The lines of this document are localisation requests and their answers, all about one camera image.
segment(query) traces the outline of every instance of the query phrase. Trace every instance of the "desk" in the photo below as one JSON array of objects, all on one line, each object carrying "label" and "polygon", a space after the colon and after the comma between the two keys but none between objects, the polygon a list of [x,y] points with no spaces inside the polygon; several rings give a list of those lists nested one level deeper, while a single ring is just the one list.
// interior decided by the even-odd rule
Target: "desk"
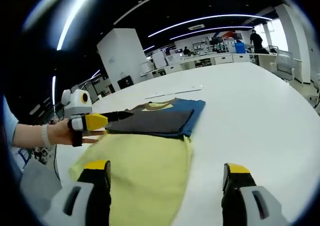
[{"label": "desk", "polygon": [[[224,163],[247,167],[293,221],[316,190],[320,178],[320,118],[288,83],[248,62],[228,63],[172,73],[104,97],[93,112],[132,108],[148,102],[159,88],[203,85],[178,94],[206,105],[192,134],[193,156],[184,199],[173,226],[222,225]],[[163,96],[154,101],[166,101]],[[88,146],[58,145],[61,183]]]},{"label": "desk", "polygon": [[[142,73],[140,77],[145,77],[147,80],[152,79],[153,72],[158,72],[160,70],[166,70],[166,68],[174,68],[174,67],[181,67],[183,70],[189,70],[195,68],[194,61],[203,60],[203,59],[211,59],[212,65],[215,63],[215,58],[217,57],[227,57],[227,56],[258,56],[259,59],[259,66],[266,69],[267,71],[274,71],[275,68],[272,67],[271,63],[275,63],[277,59],[276,53],[270,53],[270,54],[261,54],[261,53],[245,53],[245,54],[238,54],[238,53],[207,53],[203,55],[197,55],[197,56],[191,56],[186,57],[183,60],[181,60],[178,63],[168,65],[159,69],[155,69],[146,73]],[[304,82],[303,75],[302,75],[302,61],[299,59],[293,59],[294,62],[294,68],[295,68],[295,77],[300,81],[301,83]]]}]

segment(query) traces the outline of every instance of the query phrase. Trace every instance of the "floor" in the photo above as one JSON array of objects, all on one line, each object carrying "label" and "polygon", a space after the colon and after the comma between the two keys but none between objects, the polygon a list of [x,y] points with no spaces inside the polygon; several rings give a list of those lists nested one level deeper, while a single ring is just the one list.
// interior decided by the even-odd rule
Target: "floor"
[{"label": "floor", "polygon": [[[290,82],[290,85],[295,88],[304,98],[306,98],[312,106],[318,102],[317,98],[319,97],[319,93],[317,93],[317,89],[314,87],[313,83],[310,85],[301,84],[297,80],[293,80]],[[317,107],[317,112],[320,116],[320,106]]]}]

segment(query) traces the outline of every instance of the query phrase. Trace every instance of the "black ceiling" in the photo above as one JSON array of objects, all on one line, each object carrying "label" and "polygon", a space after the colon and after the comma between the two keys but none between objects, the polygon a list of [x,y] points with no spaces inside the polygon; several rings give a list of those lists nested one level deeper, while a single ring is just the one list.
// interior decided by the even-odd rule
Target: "black ceiling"
[{"label": "black ceiling", "polygon": [[[20,86],[11,82],[7,96],[12,105],[23,104],[26,108],[21,115],[30,111],[38,101],[51,96],[53,75],[57,76],[56,98],[59,100],[63,89],[85,80],[98,69],[105,72],[96,53],[96,45],[112,28],[135,28],[143,48],[151,45],[160,47],[171,43],[171,37],[188,33],[190,26],[240,26],[248,18],[208,19],[181,25],[148,38],[148,35],[173,24],[221,14],[255,15],[267,7],[283,3],[282,0],[151,0],[114,26],[118,18],[144,0],[87,0],[73,20],[62,50],[57,52],[62,30],[58,30],[57,25],[61,24],[59,20],[63,21],[59,16],[68,11],[72,0],[58,0],[31,30],[17,34],[37,1],[39,0],[12,0],[15,11],[10,17],[14,25],[9,30],[12,35],[19,36],[15,37],[14,45],[11,46],[14,49],[9,55],[11,63],[8,74]],[[274,12],[267,16],[277,17]],[[250,25],[261,22],[262,20],[255,20]]]}]

